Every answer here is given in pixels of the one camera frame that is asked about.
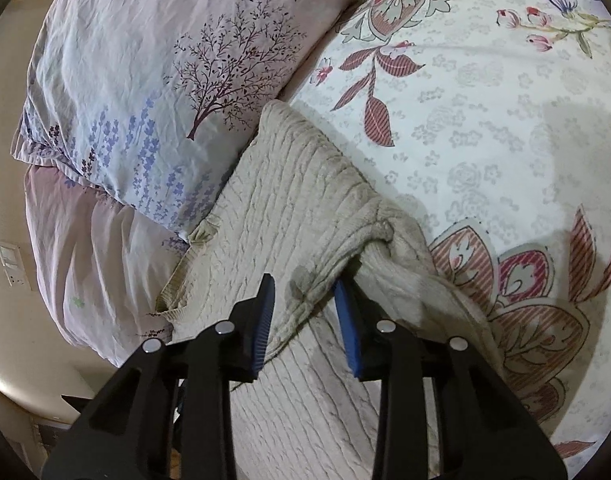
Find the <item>beige cable-knit sweater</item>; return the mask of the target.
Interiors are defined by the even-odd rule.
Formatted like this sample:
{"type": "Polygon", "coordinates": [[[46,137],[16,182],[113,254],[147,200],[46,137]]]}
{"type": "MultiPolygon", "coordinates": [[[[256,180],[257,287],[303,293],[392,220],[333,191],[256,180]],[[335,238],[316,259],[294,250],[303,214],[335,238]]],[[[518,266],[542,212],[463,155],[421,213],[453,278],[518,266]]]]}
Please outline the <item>beige cable-knit sweater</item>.
{"type": "Polygon", "coordinates": [[[345,360],[333,298],[345,268],[420,337],[461,336],[502,366],[482,310],[435,270],[417,222],[304,116],[270,102],[157,301],[183,341],[273,276],[266,364],[231,396],[235,458],[250,479],[371,477],[379,387],[345,360]]]}

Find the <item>pink plain pillow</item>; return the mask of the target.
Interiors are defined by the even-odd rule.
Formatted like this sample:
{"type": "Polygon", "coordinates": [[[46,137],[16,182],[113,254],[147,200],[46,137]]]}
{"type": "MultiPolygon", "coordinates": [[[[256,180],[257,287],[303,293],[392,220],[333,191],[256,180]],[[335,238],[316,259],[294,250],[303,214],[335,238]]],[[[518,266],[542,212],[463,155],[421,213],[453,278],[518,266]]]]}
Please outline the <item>pink plain pillow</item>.
{"type": "Polygon", "coordinates": [[[121,366],[143,341],[171,341],[156,300],[182,238],[54,167],[28,169],[25,207],[38,289],[67,342],[121,366]]]}

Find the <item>floral white bedsheet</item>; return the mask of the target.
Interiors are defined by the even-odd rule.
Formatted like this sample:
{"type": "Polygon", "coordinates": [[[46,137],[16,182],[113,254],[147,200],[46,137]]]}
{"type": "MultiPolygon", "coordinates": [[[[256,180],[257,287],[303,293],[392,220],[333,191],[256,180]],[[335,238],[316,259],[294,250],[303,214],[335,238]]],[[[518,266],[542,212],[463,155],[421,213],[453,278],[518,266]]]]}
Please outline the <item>floral white bedsheet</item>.
{"type": "Polygon", "coordinates": [[[611,431],[611,15],[359,0],[285,93],[409,211],[571,476],[611,431]]]}

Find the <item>lavender tree print pillow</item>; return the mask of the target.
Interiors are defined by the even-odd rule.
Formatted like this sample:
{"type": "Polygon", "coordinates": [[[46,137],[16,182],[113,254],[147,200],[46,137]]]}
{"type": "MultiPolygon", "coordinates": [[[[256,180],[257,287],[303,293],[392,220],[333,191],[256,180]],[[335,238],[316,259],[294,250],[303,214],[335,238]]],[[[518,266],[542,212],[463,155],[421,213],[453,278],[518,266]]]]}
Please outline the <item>lavender tree print pillow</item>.
{"type": "Polygon", "coordinates": [[[179,236],[351,0],[54,0],[10,152],[179,236]]]}

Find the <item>white wall socket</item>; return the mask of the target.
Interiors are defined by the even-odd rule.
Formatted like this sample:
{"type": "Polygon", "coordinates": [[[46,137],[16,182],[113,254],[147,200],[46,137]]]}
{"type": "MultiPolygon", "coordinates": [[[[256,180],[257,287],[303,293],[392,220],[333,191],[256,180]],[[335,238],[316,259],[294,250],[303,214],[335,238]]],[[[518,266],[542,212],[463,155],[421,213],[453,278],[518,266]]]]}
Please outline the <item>white wall socket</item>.
{"type": "Polygon", "coordinates": [[[18,246],[0,242],[0,261],[10,287],[30,290],[31,285],[18,246]]]}

